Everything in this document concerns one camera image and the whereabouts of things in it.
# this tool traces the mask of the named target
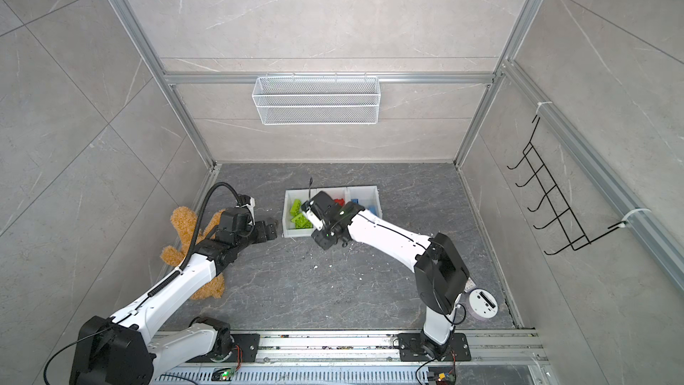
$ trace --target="black mounting plate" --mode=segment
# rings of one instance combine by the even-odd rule
[[[231,334],[231,336],[233,337],[234,345],[239,345],[242,350],[243,363],[254,363],[257,361],[259,339],[261,339],[259,333],[235,333]],[[212,361],[208,355],[200,355],[188,360],[187,363],[212,363]],[[237,363],[237,351],[232,351],[222,363]]]
[[[399,338],[399,359],[401,361],[428,361],[431,359],[421,347],[420,333],[399,333],[397,338]],[[452,351],[456,356],[456,361],[470,361],[472,359],[468,339],[463,333],[451,334],[444,354],[450,355]],[[450,358],[445,356],[440,361],[443,360],[450,360]]]

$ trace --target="cable clip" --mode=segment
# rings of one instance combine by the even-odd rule
[[[542,107],[542,104],[551,104],[553,102],[539,102],[537,103],[537,111],[534,112],[535,115],[539,115],[539,107]]]
[[[633,209],[632,211],[628,212],[628,213],[622,218],[622,220],[620,220],[620,223],[617,225],[617,227],[627,227],[627,219],[629,218],[629,216],[631,216],[631,215],[634,214],[635,212],[639,212],[639,211],[648,211],[648,212],[651,212],[650,209]]]

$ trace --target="black metal hook rack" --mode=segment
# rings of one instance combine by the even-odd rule
[[[534,144],[532,144],[532,139],[534,138],[534,133],[537,131],[537,127],[539,126],[539,115],[536,115],[536,116],[534,117],[534,119],[532,120],[532,124],[534,124],[534,130],[532,130],[532,135],[529,136],[529,141],[527,142],[527,144],[525,145],[525,147],[524,147],[524,149],[523,149],[523,158],[520,159],[520,161],[516,164],[515,167],[508,167],[508,166],[506,166],[506,167],[507,167],[508,169],[516,169],[516,168],[518,168],[518,167],[520,166],[520,164],[523,163],[523,161],[526,161],[526,162],[527,162],[527,165],[529,165],[529,168],[532,169],[532,170],[534,171],[534,174],[532,174],[532,176],[531,176],[529,179],[527,179],[527,181],[525,182],[525,184],[518,184],[518,183],[516,183],[516,186],[517,186],[517,187],[525,187],[528,183],[530,183],[533,179],[536,178],[537,183],[539,183],[539,186],[542,188],[542,191],[544,192],[544,195],[542,196],[542,199],[541,199],[541,201],[539,201],[539,204],[536,206],[536,208],[535,208],[535,209],[531,209],[531,208],[527,207],[527,209],[528,209],[530,212],[535,212],[535,211],[539,210],[539,208],[540,208],[540,207],[542,206],[542,204],[544,203],[544,200],[548,200],[548,201],[549,201],[549,205],[551,206],[551,210],[553,211],[553,214],[554,214],[554,216],[555,216],[549,223],[543,225],[542,227],[537,227],[536,225],[532,225],[532,226],[533,226],[535,229],[541,230],[541,229],[544,229],[545,227],[551,225],[554,221],[558,221],[558,223],[560,224],[561,229],[563,230],[563,234],[565,235],[565,238],[566,238],[566,240],[568,241],[568,243],[567,243],[566,245],[564,245],[563,247],[561,247],[559,250],[557,250],[557,251],[555,251],[555,252],[553,252],[553,253],[548,253],[546,250],[544,250],[544,254],[546,254],[546,255],[548,255],[548,256],[553,256],[554,254],[558,254],[558,253],[562,252],[563,250],[565,250],[565,249],[568,248],[568,247],[572,248],[573,251],[577,251],[577,250],[580,250],[581,248],[586,247],[587,245],[589,245],[589,244],[591,244],[591,243],[594,243],[594,242],[596,242],[597,240],[603,238],[603,236],[606,236],[606,235],[610,234],[611,232],[613,232],[613,231],[615,231],[615,230],[618,230],[618,229],[622,228],[622,226],[620,226],[620,225],[625,225],[625,224],[626,224],[626,221],[624,221],[624,220],[619,221],[618,223],[616,223],[616,224],[614,224],[614,225],[608,226],[608,231],[604,232],[602,235],[599,235],[599,236],[597,236],[597,237],[594,238],[594,239],[589,239],[589,236],[587,235],[587,233],[585,232],[584,228],[582,227],[582,224],[579,223],[579,220],[577,219],[577,216],[575,215],[575,212],[572,211],[572,207],[570,207],[570,204],[568,203],[568,200],[565,198],[565,195],[564,195],[563,192],[560,190],[560,187],[559,187],[558,184],[556,183],[555,178],[554,178],[553,175],[551,174],[551,170],[549,169],[549,167],[546,166],[546,163],[544,162],[544,159],[542,159],[542,156],[539,155],[539,152],[538,152],[537,149],[534,147]],[[542,165],[541,165],[540,167],[538,167],[537,169],[535,169],[535,168],[532,166],[532,162],[530,162],[529,158],[527,157],[527,156],[530,154],[530,152],[534,152],[535,155],[537,156],[537,158],[539,158],[539,161],[540,161],[541,164],[542,164]],[[543,169],[546,170],[546,172],[549,174],[549,177],[551,177],[551,181],[553,182],[553,185],[552,185],[551,188],[549,188],[548,190],[547,190],[546,188],[544,188],[544,184],[542,183],[542,180],[539,178],[539,172],[542,171]],[[565,208],[564,210],[562,210],[561,212],[556,211],[556,208],[553,206],[553,202],[551,202],[551,200],[549,199],[549,194],[550,194],[554,189],[555,189],[556,191],[558,191],[558,193],[560,193],[560,196],[561,196],[563,202],[565,203],[565,205],[566,205],[566,207],[567,207],[567,208]],[[580,237],[576,238],[575,240],[570,240],[570,237],[569,237],[569,235],[568,235],[568,232],[567,232],[565,226],[563,226],[563,222],[562,222],[561,219],[560,219],[563,215],[565,215],[565,214],[568,213],[568,212],[572,215],[572,218],[575,220],[575,222],[577,223],[577,226],[579,227],[580,231],[582,232],[582,235],[581,235]],[[586,239],[586,243],[583,243],[582,245],[579,245],[578,247],[576,247],[576,246],[573,245],[573,244],[575,244],[575,243],[580,242],[580,240],[582,240],[582,239]]]

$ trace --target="plush toy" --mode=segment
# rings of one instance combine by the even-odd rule
[[[221,213],[223,210],[218,211],[212,218],[204,232],[200,231],[197,236],[197,243],[199,243],[212,227],[218,225],[219,219],[221,218]],[[176,267],[183,262],[187,249],[190,248],[190,240],[192,239],[192,233],[195,230],[195,224],[197,223],[197,215],[193,210],[187,207],[178,207],[174,210],[171,215],[171,223],[173,227],[176,228],[178,236],[181,238],[181,251],[176,250],[174,247],[168,245],[161,252],[161,260],[167,265]],[[218,274],[211,281],[200,287],[190,299],[201,300],[206,299],[209,296],[213,296],[216,299],[220,299],[223,292],[226,290],[226,282],[223,279],[223,273]]]

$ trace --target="ventilated metal panel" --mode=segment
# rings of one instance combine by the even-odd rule
[[[375,124],[380,81],[367,76],[266,76],[252,92],[265,125]]]
[[[170,374],[182,376],[201,385],[321,385],[321,384],[410,384],[416,383],[417,366],[303,366],[303,367],[252,367],[243,366],[230,381],[211,381],[216,367],[176,367]],[[428,382],[427,368],[421,369],[418,378]],[[188,384],[176,377],[162,377],[152,385]]]

